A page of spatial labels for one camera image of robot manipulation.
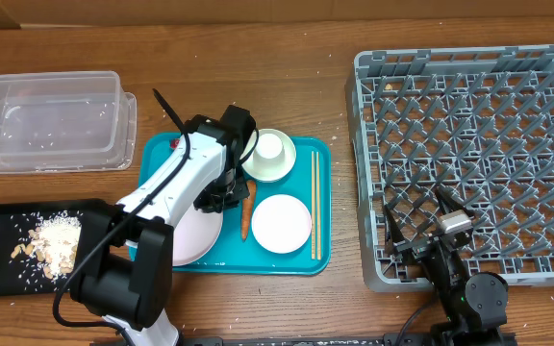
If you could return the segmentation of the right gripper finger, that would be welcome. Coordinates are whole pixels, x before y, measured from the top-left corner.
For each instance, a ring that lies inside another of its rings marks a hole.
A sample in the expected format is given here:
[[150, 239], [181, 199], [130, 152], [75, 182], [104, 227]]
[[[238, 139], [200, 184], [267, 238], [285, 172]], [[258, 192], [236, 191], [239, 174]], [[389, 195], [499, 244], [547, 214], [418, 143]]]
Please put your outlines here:
[[459, 203], [456, 199], [454, 199], [447, 189], [443, 187], [437, 187], [434, 190], [434, 193], [437, 198], [442, 215], [447, 215], [448, 213], [454, 211], [463, 211], [469, 218], [474, 217], [474, 212]]
[[407, 239], [401, 232], [396, 220], [388, 205], [384, 205], [384, 215], [387, 223], [387, 235], [385, 236], [386, 249], [391, 255], [400, 255], [403, 246], [407, 243]]

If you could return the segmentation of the large pink plate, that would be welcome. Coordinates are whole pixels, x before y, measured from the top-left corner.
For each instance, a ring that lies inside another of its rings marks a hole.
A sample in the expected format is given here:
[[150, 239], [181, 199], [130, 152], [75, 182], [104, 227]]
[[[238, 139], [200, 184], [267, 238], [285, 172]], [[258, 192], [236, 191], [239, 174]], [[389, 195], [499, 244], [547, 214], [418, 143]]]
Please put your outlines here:
[[183, 266], [206, 255], [216, 243], [223, 214], [205, 213], [190, 206], [174, 229], [172, 266]]

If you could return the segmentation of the white cup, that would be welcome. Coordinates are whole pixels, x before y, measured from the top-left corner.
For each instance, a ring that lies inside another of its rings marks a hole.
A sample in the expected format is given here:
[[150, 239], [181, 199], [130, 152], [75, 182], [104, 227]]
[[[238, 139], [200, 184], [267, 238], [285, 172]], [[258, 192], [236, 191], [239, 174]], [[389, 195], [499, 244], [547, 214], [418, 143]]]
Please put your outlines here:
[[282, 152], [282, 140], [277, 135], [268, 133], [259, 136], [254, 156], [257, 160], [274, 161]]

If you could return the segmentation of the red snack wrapper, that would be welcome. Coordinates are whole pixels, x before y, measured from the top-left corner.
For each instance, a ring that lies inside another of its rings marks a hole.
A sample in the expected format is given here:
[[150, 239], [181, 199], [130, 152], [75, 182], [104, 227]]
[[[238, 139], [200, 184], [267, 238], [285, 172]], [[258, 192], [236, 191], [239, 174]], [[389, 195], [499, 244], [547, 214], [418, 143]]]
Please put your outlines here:
[[173, 150], [175, 150], [175, 149], [178, 147], [179, 143], [180, 143], [180, 139], [179, 139], [179, 138], [172, 139], [172, 140], [170, 141], [170, 148], [173, 149]]

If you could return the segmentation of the peanut and rice scraps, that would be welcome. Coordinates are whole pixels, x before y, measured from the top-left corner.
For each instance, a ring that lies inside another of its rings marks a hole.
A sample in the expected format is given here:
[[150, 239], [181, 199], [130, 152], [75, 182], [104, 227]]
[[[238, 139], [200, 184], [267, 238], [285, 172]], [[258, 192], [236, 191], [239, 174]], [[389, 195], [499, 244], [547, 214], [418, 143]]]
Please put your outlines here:
[[35, 211], [11, 217], [18, 242], [10, 253], [10, 262], [19, 261], [26, 282], [44, 278], [52, 283], [65, 279], [73, 270], [82, 228], [78, 211]]

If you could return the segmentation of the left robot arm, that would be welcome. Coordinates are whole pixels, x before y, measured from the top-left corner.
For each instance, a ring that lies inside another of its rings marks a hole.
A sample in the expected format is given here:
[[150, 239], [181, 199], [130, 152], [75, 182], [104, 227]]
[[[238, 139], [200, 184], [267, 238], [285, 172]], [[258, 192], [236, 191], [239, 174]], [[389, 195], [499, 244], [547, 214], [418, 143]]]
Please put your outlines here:
[[63, 284], [72, 300], [114, 329], [123, 345], [176, 345], [165, 303], [171, 288], [173, 237], [188, 209], [220, 213], [249, 190], [242, 165], [258, 134], [246, 109], [229, 106], [220, 119], [197, 114], [182, 121], [162, 107], [181, 132], [171, 156], [116, 205], [85, 210], [72, 273]]

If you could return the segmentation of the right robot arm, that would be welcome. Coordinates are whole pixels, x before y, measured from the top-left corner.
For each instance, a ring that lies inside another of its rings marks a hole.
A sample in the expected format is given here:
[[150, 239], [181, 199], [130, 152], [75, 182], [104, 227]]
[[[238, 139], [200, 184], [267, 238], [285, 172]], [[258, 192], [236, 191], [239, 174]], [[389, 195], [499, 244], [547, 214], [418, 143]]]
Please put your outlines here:
[[[436, 296], [417, 309], [404, 323], [393, 345], [515, 345], [514, 334], [504, 334], [507, 323], [507, 282], [493, 272], [471, 275], [459, 255], [473, 234], [475, 214], [438, 188], [435, 195], [441, 216], [436, 229], [409, 240], [401, 232], [390, 208], [383, 206], [387, 223], [387, 247], [398, 259], [420, 266]], [[427, 334], [410, 334], [412, 323], [436, 302], [447, 320], [435, 324]]]

